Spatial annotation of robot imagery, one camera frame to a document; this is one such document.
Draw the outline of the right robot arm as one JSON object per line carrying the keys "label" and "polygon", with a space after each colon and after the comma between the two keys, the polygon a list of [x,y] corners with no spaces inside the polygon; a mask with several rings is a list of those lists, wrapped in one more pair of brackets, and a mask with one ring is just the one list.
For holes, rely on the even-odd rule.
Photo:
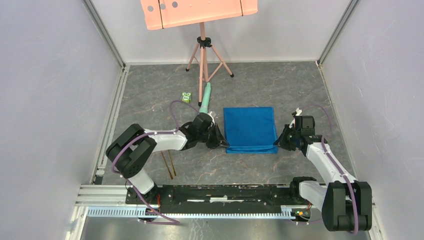
{"label": "right robot arm", "polygon": [[372,188],[366,181],[351,175],[332,153],[327,140],[315,133],[315,119],[311,115],[293,115],[286,124],[276,146],[299,150],[315,166],[324,180],[320,185],[311,177],[295,177],[289,189],[289,199],[295,204],[309,201],[321,212],[328,231],[369,231],[372,228]]}

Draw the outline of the blue cloth napkin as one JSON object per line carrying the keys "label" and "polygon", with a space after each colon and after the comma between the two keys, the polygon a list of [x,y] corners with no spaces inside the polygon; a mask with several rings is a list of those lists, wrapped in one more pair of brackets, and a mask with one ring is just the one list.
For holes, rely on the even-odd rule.
{"label": "blue cloth napkin", "polygon": [[278,153],[273,107],[225,107],[223,120],[227,154]]}

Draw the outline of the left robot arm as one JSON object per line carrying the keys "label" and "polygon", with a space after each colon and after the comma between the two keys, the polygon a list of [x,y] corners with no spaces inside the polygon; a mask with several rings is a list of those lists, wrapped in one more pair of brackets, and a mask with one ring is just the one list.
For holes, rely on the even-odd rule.
{"label": "left robot arm", "polygon": [[140,200],[151,204],[157,198],[157,190],[154,181],[144,170],[151,154],[185,151],[198,143],[205,144],[209,149],[230,146],[214,118],[207,113],[199,113],[193,121],[173,130],[149,130],[134,123],[112,142],[105,155],[112,163],[112,171],[135,187]]}

